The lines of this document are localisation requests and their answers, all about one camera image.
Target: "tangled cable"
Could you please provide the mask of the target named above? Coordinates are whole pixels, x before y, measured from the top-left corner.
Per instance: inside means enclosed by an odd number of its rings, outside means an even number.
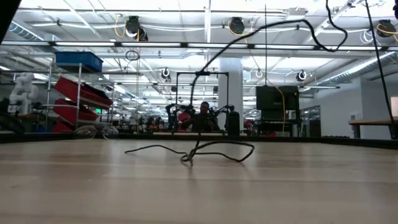
[[[330,11],[330,8],[329,8],[329,5],[328,5],[328,0],[326,0],[326,10],[328,11],[328,18],[329,18],[330,24],[331,24],[335,29],[338,29],[338,30],[342,31],[342,33],[344,33],[344,38],[343,38],[343,40],[340,42],[340,44],[338,44],[338,46],[337,46],[335,49],[328,49],[327,47],[325,47],[324,45],[322,45],[322,44],[318,41],[317,36],[315,35],[315,31],[314,31],[313,26],[312,26],[311,23],[309,23],[309,21],[307,21],[306,19],[298,19],[298,20],[292,20],[292,21],[280,21],[280,22],[274,22],[274,23],[271,23],[271,24],[268,24],[268,25],[261,26],[260,28],[256,29],[255,31],[253,31],[253,32],[251,32],[251,33],[249,33],[249,34],[241,35],[241,36],[238,37],[237,39],[234,39],[233,41],[231,41],[231,42],[230,42],[229,44],[227,44],[223,49],[221,49],[216,55],[214,55],[214,56],[206,63],[206,65],[205,65],[199,72],[197,72],[197,74],[196,74],[196,76],[195,76],[195,78],[193,79],[193,82],[192,82],[191,97],[190,97],[190,106],[192,106],[192,103],[193,103],[194,89],[195,89],[195,85],[196,85],[196,82],[197,82],[197,80],[198,80],[200,74],[201,74],[201,73],[202,73],[202,74],[206,73],[206,71],[205,71],[206,68],[207,68],[217,57],[219,57],[224,51],[226,51],[231,45],[233,45],[234,43],[236,43],[236,42],[238,42],[238,41],[240,41],[240,40],[247,39],[248,37],[251,37],[251,36],[253,36],[254,34],[257,34],[258,32],[260,32],[260,30],[267,29],[267,28],[270,28],[270,27],[274,27],[274,26],[277,26],[277,25],[282,25],[282,24],[292,24],[292,23],[303,22],[303,23],[305,23],[305,24],[308,26],[308,28],[310,29],[311,36],[312,36],[314,42],[315,42],[321,49],[326,50],[327,52],[336,52],[336,51],[346,42],[346,40],[347,40],[347,38],[348,38],[348,33],[347,33],[346,30],[344,30],[344,29],[342,29],[342,28],[336,26],[335,23],[333,22],[333,19],[331,18],[331,11]],[[130,150],[130,151],[126,151],[126,152],[124,152],[124,153],[136,152],[136,151],[143,150],[143,149],[147,149],[147,148],[150,148],[150,147],[162,147],[162,148],[167,149],[167,150],[170,150],[170,151],[172,151],[172,152],[174,152],[174,153],[176,153],[176,154],[183,154],[183,156],[180,158],[180,160],[181,160],[182,162],[188,162],[188,161],[189,161],[189,162],[191,163],[191,166],[192,166],[192,165],[193,165],[192,160],[193,160],[193,157],[194,157],[195,155],[221,155],[221,156],[224,156],[225,158],[230,159],[230,160],[232,160],[232,161],[242,162],[242,161],[244,161],[245,159],[247,159],[247,158],[253,153],[253,151],[254,151],[254,146],[253,146],[252,144],[248,144],[248,143],[244,143],[244,142],[237,142],[237,141],[212,141],[212,142],[208,142],[208,143],[202,144],[201,146],[199,146],[199,143],[200,143],[200,140],[197,140],[197,143],[196,143],[195,147],[190,151],[189,154],[186,153],[186,152],[178,152],[178,151],[176,151],[176,150],[173,150],[173,149],[171,149],[171,148],[169,148],[169,147],[165,147],[165,146],[162,146],[162,145],[152,145],[152,146],[141,147],[141,148],[139,148],[139,149],[133,149],[133,150]],[[247,154],[246,156],[244,156],[242,159],[235,159],[235,158],[229,157],[229,156],[227,156],[226,154],[223,154],[223,153],[220,153],[220,152],[197,152],[197,150],[203,149],[204,147],[207,147],[207,146],[210,146],[210,145],[213,145],[213,144],[236,144],[236,145],[242,145],[242,146],[249,146],[249,147],[251,148],[251,150],[250,150],[249,154]]]
[[[127,51],[126,54],[125,54],[124,56],[125,56],[125,58],[126,58],[127,60],[129,60],[129,61],[135,61],[135,60],[140,59],[140,57],[141,57],[141,56],[139,55],[139,53],[136,52],[135,50],[129,50],[129,51]]]
[[[129,50],[126,52],[126,54],[124,54],[125,58],[129,61],[129,63],[127,63],[126,66],[126,73],[129,72],[129,65],[131,62],[139,60],[141,58],[141,55],[136,52],[135,50]]]
[[[340,31],[342,31],[342,33],[344,33],[344,38],[343,40],[337,45],[337,47],[335,49],[328,49],[327,47],[325,47],[323,44],[321,44],[319,42],[319,40],[317,39],[317,36],[315,35],[315,31],[313,26],[311,25],[311,23],[306,20],[306,19],[296,19],[296,20],[291,20],[291,21],[280,21],[280,22],[273,22],[271,24],[266,24],[264,26],[260,26],[258,29],[256,29],[255,31],[245,34],[245,35],[241,35],[240,37],[238,37],[237,39],[234,39],[233,41],[231,41],[230,43],[228,43],[223,49],[221,49],[216,55],[213,56],[213,58],[211,58],[206,65],[200,70],[200,72],[205,72],[206,68],[216,59],[218,58],[222,53],[224,53],[224,51],[226,51],[231,45],[235,44],[236,42],[243,40],[243,39],[247,39],[248,37],[254,36],[254,34],[257,34],[258,32],[260,32],[260,30],[263,29],[268,29],[270,27],[274,27],[277,25],[283,25],[283,24],[293,24],[293,23],[298,23],[298,22],[303,22],[305,23],[308,28],[310,29],[311,32],[311,36],[313,41],[323,50],[326,50],[327,52],[336,52],[338,51],[338,49],[346,42],[347,38],[348,38],[348,32],[346,30],[344,30],[343,28],[338,27],[334,22],[333,19],[331,18],[331,11],[329,8],[329,0],[326,0],[326,10],[328,11],[328,18],[329,18],[329,22],[330,24],[335,28],[338,29]],[[193,92],[195,89],[195,85],[197,82],[198,78],[195,77],[195,79],[193,80],[192,83],[192,89],[191,89],[191,102],[190,104],[192,105],[193,102]]]
[[[145,146],[145,147],[141,147],[139,149],[128,150],[128,151],[126,151],[124,153],[127,154],[129,152],[136,152],[136,151],[140,151],[140,150],[143,150],[143,149],[148,149],[148,148],[151,148],[151,147],[162,147],[162,148],[167,149],[169,151],[172,151],[172,152],[174,152],[176,154],[182,154],[183,156],[180,158],[180,160],[182,162],[189,162],[190,165],[192,166],[193,165],[193,157],[195,155],[221,155],[221,156],[224,156],[225,158],[230,159],[230,160],[235,161],[235,162],[243,162],[254,152],[254,148],[255,148],[252,144],[248,144],[248,143],[245,143],[245,142],[228,141],[228,140],[212,141],[212,142],[204,143],[204,144],[202,144],[200,146],[199,146],[199,143],[200,143],[200,141],[197,140],[197,143],[195,144],[195,147],[193,149],[191,149],[191,151],[189,153],[178,152],[178,151],[176,151],[174,149],[171,149],[169,147],[166,147],[166,146],[163,146],[163,145],[159,145],[159,144],[151,145],[151,146]],[[199,150],[199,149],[203,149],[204,147],[207,147],[207,146],[210,146],[210,145],[214,145],[214,144],[235,144],[235,145],[240,145],[240,146],[248,146],[251,149],[250,149],[249,153],[246,154],[242,159],[235,159],[235,158],[227,156],[226,154],[223,154],[221,152],[197,152],[197,150]]]

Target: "blue bin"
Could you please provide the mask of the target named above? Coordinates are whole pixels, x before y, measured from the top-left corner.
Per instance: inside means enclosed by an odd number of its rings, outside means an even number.
[[[69,72],[79,72],[79,64],[85,73],[102,72],[103,61],[91,52],[56,52],[55,64]]]

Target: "ceiling duct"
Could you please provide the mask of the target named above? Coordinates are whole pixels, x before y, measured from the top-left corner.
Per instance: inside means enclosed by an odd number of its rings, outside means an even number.
[[[60,41],[56,35],[53,34],[43,34],[41,32],[37,31],[31,31],[30,29],[26,28],[26,24],[23,22],[16,22],[16,21],[11,21],[10,26],[8,27],[8,31],[12,32],[13,34],[16,34],[20,37],[22,37],[25,40],[28,41]],[[42,50],[46,52],[56,52],[58,50],[62,50],[61,47],[57,47],[56,49],[53,47],[40,47]]]
[[[12,21],[10,26],[8,27],[10,32],[17,34],[18,36],[23,37],[25,40],[30,41],[43,41],[44,39],[39,37],[38,35],[34,34],[33,32],[27,30],[26,28],[22,27],[18,23]]]
[[[393,62],[393,58],[398,56],[398,52],[389,52],[380,56],[381,66],[386,66]],[[339,84],[354,78],[360,77],[361,75],[367,74],[375,69],[378,69],[377,57],[373,57],[367,60],[357,60],[337,72],[332,73],[328,78],[321,80],[316,85],[327,85],[327,84]]]

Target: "white wall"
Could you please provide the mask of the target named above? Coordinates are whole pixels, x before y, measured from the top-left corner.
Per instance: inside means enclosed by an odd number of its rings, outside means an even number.
[[[389,82],[388,79],[386,82],[390,100],[392,96],[398,96],[398,82]],[[363,118],[389,119],[381,81],[367,81],[363,78],[361,80],[361,86]],[[361,137],[366,139],[391,139],[387,126],[365,126],[361,133]]]
[[[362,118],[361,79],[350,84],[340,84],[340,89],[322,90],[314,99],[300,99],[300,109],[320,106],[322,136],[354,137],[348,124],[352,114]]]

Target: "black cable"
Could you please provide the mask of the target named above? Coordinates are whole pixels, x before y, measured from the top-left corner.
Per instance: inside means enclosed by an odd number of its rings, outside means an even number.
[[[190,101],[189,105],[192,105],[192,103],[193,103],[193,91],[195,90],[195,85],[197,83],[198,78],[199,78],[199,75],[196,75],[196,77],[193,79],[192,88],[191,88],[191,101]]]
[[[151,148],[151,147],[162,147],[162,148],[167,149],[169,151],[172,151],[172,152],[174,152],[176,154],[183,154],[183,156],[180,158],[180,160],[182,162],[190,162],[191,166],[192,166],[193,165],[193,162],[192,162],[193,161],[193,157],[195,155],[221,155],[221,156],[224,156],[225,158],[230,159],[230,160],[235,161],[235,162],[243,162],[254,152],[254,149],[255,149],[255,147],[252,144],[248,144],[248,143],[245,143],[245,142],[228,141],[228,140],[212,141],[212,142],[204,143],[201,146],[199,146],[199,143],[200,143],[200,141],[197,140],[197,143],[196,143],[195,147],[193,149],[191,149],[191,151],[189,153],[178,152],[178,151],[176,151],[174,149],[171,149],[169,147],[162,146],[162,145],[159,145],[159,144],[151,145],[151,146],[145,146],[145,147],[140,147],[139,149],[128,150],[128,151],[126,151],[124,153],[127,154],[127,153],[130,153],[130,152],[136,152],[136,151],[140,151],[140,150],[143,150],[143,149],[148,149],[148,148]],[[210,145],[214,145],[214,144],[235,144],[235,145],[240,145],[240,146],[248,146],[251,149],[250,149],[249,153],[246,154],[242,159],[235,159],[235,158],[227,156],[226,154],[223,154],[221,152],[197,152],[197,150],[199,150],[199,149],[203,149],[204,147],[207,147],[207,146],[210,146]]]
[[[270,27],[274,27],[274,26],[277,26],[277,25],[282,25],[282,24],[291,24],[291,23],[298,23],[298,22],[303,22],[303,23],[305,23],[305,24],[308,26],[308,28],[310,28],[311,36],[312,36],[314,42],[315,42],[321,49],[326,50],[327,52],[336,52],[336,51],[346,42],[346,40],[347,40],[347,38],[348,38],[348,33],[347,33],[347,31],[345,31],[344,29],[342,29],[342,28],[336,26],[335,23],[333,22],[333,19],[331,18],[331,11],[330,11],[330,8],[329,8],[329,5],[328,5],[328,0],[326,0],[326,9],[327,9],[327,11],[328,11],[328,18],[329,18],[330,24],[331,24],[335,29],[338,29],[338,30],[342,31],[342,32],[344,33],[344,35],[345,35],[345,36],[344,36],[344,39],[341,41],[340,44],[338,44],[338,46],[337,46],[336,49],[328,49],[328,48],[326,48],[324,45],[322,45],[322,44],[318,41],[318,39],[317,39],[317,37],[316,37],[316,35],[315,35],[315,31],[314,31],[313,26],[312,26],[311,23],[309,23],[309,21],[307,21],[306,19],[298,19],[298,20],[292,20],[292,21],[274,22],[274,23],[271,23],[271,24],[265,24],[264,26],[261,26],[260,28],[256,29],[254,32],[249,33],[249,34],[246,34],[246,35],[242,35],[241,37],[238,37],[237,39],[234,39],[233,41],[231,41],[229,44],[227,44],[227,46],[225,46],[225,47],[224,47],[223,49],[221,49],[215,56],[213,56],[213,58],[211,58],[209,61],[207,61],[206,65],[200,70],[200,72],[205,72],[205,69],[206,69],[217,57],[219,57],[224,51],[226,51],[226,50],[227,50],[231,45],[233,45],[234,43],[236,43],[236,42],[238,42],[238,41],[240,41],[240,40],[243,40],[243,39],[247,39],[248,37],[251,37],[251,36],[253,36],[254,34],[257,34],[260,30],[267,29],[267,28],[270,28]],[[194,80],[193,80],[193,82],[192,82],[191,98],[190,98],[190,106],[191,106],[191,107],[192,107],[192,102],[193,102],[194,89],[195,89],[195,85],[196,85],[196,82],[197,82],[198,78],[199,78],[199,75],[196,75],[196,77],[194,78]],[[183,161],[183,162],[189,161],[189,162],[191,163],[191,166],[192,166],[192,159],[193,159],[193,157],[194,157],[195,155],[215,155],[215,154],[216,154],[216,155],[222,155],[222,156],[224,156],[225,158],[231,159],[231,160],[236,161],[236,162],[242,162],[242,161],[244,161],[245,159],[247,159],[247,158],[253,153],[253,150],[254,150],[254,146],[253,146],[252,144],[248,144],[248,143],[244,143],[244,142],[237,142],[237,141],[213,141],[213,142],[205,143],[205,144],[203,144],[203,145],[201,145],[201,146],[199,146],[199,142],[200,142],[200,141],[198,140],[197,143],[196,143],[196,145],[195,145],[195,147],[190,151],[189,154],[187,154],[186,152],[178,152],[178,151],[175,151],[175,150],[173,150],[173,149],[171,149],[171,148],[168,148],[168,147],[165,147],[165,146],[161,146],[161,145],[146,146],[146,147],[142,147],[142,148],[139,148],[139,149],[134,149],[134,150],[126,151],[125,153],[135,152],[135,151],[139,151],[139,150],[142,150],[142,149],[147,149],[147,148],[150,148],[150,147],[162,147],[162,148],[168,149],[168,150],[170,150],[170,151],[172,151],[172,152],[174,152],[174,153],[177,153],[177,154],[184,154],[184,155],[181,157],[181,161]],[[251,147],[251,150],[250,150],[249,154],[246,155],[246,156],[244,156],[242,159],[235,159],[235,158],[229,157],[229,156],[227,156],[227,155],[225,155],[225,154],[223,154],[223,153],[220,153],[220,152],[197,152],[197,150],[203,149],[204,147],[210,146],[210,145],[212,145],[212,144],[221,144],[221,143],[223,143],[223,144],[237,144],[237,145],[249,146],[249,147]]]
[[[379,46],[377,45],[376,35],[375,35],[374,29],[373,29],[372,16],[371,16],[371,12],[370,12],[370,9],[369,9],[368,0],[365,0],[365,6],[366,6],[366,12],[368,13],[370,30],[372,32],[373,45],[374,45],[374,49],[375,49],[375,52],[376,52],[377,65],[379,66],[381,83],[383,85],[384,99],[386,100],[387,110],[388,110],[388,113],[389,113],[389,116],[390,116],[391,124],[395,124],[394,117],[393,117],[392,111],[391,111],[390,100],[388,99],[386,81],[384,79],[383,67],[382,67],[381,61],[380,61]],[[392,134],[391,134],[392,139],[395,139],[395,134],[396,133],[395,133],[395,129],[394,129],[394,130],[392,130]]]
[[[129,61],[126,67],[126,74],[129,73],[129,65],[131,62],[139,60],[141,58],[141,55],[136,52],[135,50],[129,50],[124,54],[125,58]]]
[[[138,59],[140,59],[140,55],[139,55],[139,53],[138,52],[136,52],[135,50],[129,50],[129,51],[127,51],[126,52],[126,54],[124,55],[125,56],[125,58],[127,59],[127,60],[129,60],[129,61],[135,61],[135,60],[138,60]]]
[[[336,49],[328,49],[327,47],[325,47],[324,45],[322,45],[322,44],[318,41],[318,39],[317,39],[317,37],[316,37],[316,35],[315,35],[315,31],[314,31],[314,29],[313,29],[313,26],[312,26],[311,23],[310,23],[309,21],[307,21],[306,19],[296,19],[296,20],[291,20],[291,21],[273,22],[273,23],[268,24],[268,25],[266,24],[266,25],[264,25],[264,26],[260,26],[260,27],[259,27],[258,29],[256,29],[255,31],[253,31],[253,32],[251,32],[251,33],[249,33],[249,34],[246,34],[246,35],[242,35],[241,37],[238,37],[237,39],[234,39],[233,41],[231,41],[227,46],[225,46],[225,47],[224,47],[223,49],[221,49],[216,55],[214,55],[213,58],[211,58],[211,59],[206,63],[206,65],[205,65],[200,71],[201,71],[201,72],[204,72],[205,69],[206,69],[216,58],[218,58],[222,53],[224,53],[224,51],[226,51],[231,45],[235,44],[236,42],[238,42],[238,41],[240,41],[240,40],[243,40],[243,39],[247,39],[248,37],[251,37],[251,36],[253,36],[254,34],[257,34],[260,30],[267,29],[267,28],[270,28],[270,27],[274,27],[274,26],[277,26],[277,25],[283,25],[283,24],[292,24],[292,23],[297,23],[297,22],[303,22],[303,23],[305,23],[305,24],[308,26],[308,28],[310,28],[311,36],[312,36],[312,38],[313,38],[313,41],[314,41],[321,49],[326,50],[327,52],[336,52],[336,51],[338,51],[338,49],[346,42],[346,40],[347,40],[347,38],[348,38],[348,33],[347,33],[347,31],[345,31],[344,29],[342,29],[342,28],[336,26],[336,24],[333,22],[333,19],[331,18],[331,11],[330,11],[329,3],[328,3],[328,2],[329,2],[329,0],[326,0],[326,10],[328,11],[328,18],[329,18],[330,24],[331,24],[335,29],[338,29],[338,30],[340,30],[340,31],[342,31],[342,32],[344,33],[344,38],[343,38],[343,40],[337,45],[337,48],[336,48]]]

